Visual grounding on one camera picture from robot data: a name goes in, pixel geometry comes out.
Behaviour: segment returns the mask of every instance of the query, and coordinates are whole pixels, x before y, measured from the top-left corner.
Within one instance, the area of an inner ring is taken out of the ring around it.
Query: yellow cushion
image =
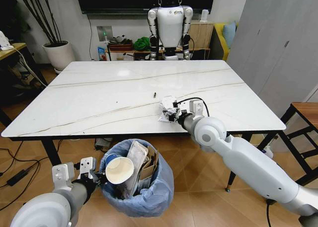
[[[223,37],[223,27],[224,25],[226,25],[227,23],[215,23],[214,24],[214,28],[215,28],[215,31],[217,32],[217,35],[219,37],[219,40],[220,40],[220,43],[221,43],[221,46],[222,46],[222,49],[223,49],[223,60],[226,61],[227,58],[228,58],[228,55],[229,55],[229,48],[227,46],[227,43],[225,41],[225,38]]]

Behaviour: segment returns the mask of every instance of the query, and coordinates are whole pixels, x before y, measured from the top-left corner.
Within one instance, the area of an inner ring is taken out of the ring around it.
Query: marble tabletop
[[[201,97],[228,131],[286,128],[224,61],[93,61],[70,63],[1,135],[186,132],[158,121],[167,95]]]

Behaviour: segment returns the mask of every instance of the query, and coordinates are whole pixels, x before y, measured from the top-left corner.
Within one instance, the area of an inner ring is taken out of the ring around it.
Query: white flower pot
[[[59,47],[50,47],[51,43],[46,43],[42,46],[56,73],[60,73],[69,63],[75,61],[71,44],[68,41],[62,42],[65,45]]]

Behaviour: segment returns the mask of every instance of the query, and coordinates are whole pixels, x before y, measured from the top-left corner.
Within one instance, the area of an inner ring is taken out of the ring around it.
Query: trash can
[[[127,156],[133,140],[144,146],[154,148],[150,143],[140,139],[124,140],[112,147],[102,158],[99,172],[105,171],[105,159],[108,154],[116,153]],[[130,199],[118,199],[115,195],[115,185],[108,182],[101,187],[104,197],[118,211],[130,217],[157,217],[160,216],[173,200],[174,183],[173,173],[168,163],[159,154],[158,167],[152,176],[148,189],[142,189],[140,194]]]

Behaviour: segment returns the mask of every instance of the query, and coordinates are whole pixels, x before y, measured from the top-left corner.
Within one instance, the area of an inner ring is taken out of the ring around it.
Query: robotic arm
[[[225,165],[259,195],[277,201],[300,216],[306,226],[318,226],[318,190],[298,185],[272,159],[242,138],[227,135],[224,124],[203,116],[203,101],[190,101],[190,113],[177,118],[203,150],[222,156]]]
[[[78,179],[74,167],[80,169]],[[52,167],[54,190],[28,201],[15,215],[11,227],[74,227],[79,211],[96,187],[107,182],[105,173],[95,173],[96,159],[82,158]]]
[[[270,198],[289,211],[300,215],[305,227],[318,226],[318,190],[298,185],[272,159],[242,138],[228,135],[224,124],[212,117],[203,116],[203,101],[191,100],[190,113],[181,110],[177,103],[177,121],[191,134],[205,151],[215,151],[225,165],[244,180],[258,194]],[[74,177],[71,162],[52,168],[54,190],[37,196],[26,203],[15,215],[11,227],[74,227],[78,213],[92,192],[105,184],[105,173],[94,173],[96,160],[83,158],[79,163],[80,175]]]

